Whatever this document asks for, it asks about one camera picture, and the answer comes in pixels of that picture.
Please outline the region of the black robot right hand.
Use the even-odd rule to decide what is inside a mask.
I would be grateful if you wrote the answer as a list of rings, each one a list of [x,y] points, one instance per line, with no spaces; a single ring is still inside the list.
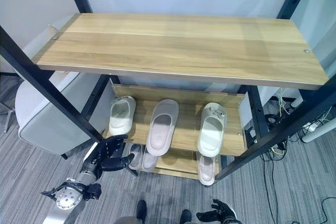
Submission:
[[[213,209],[211,211],[198,212],[196,214],[198,220],[201,222],[239,223],[235,211],[228,204],[218,199],[213,199],[211,208]]]

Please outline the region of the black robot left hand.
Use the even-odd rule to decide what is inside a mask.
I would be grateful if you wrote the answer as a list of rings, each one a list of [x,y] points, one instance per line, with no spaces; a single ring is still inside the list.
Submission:
[[[126,157],[113,157],[112,155],[122,146],[128,135],[115,135],[95,143],[86,154],[81,172],[92,172],[96,179],[99,179],[103,172],[113,172],[127,168],[133,161],[135,155],[129,154]]]

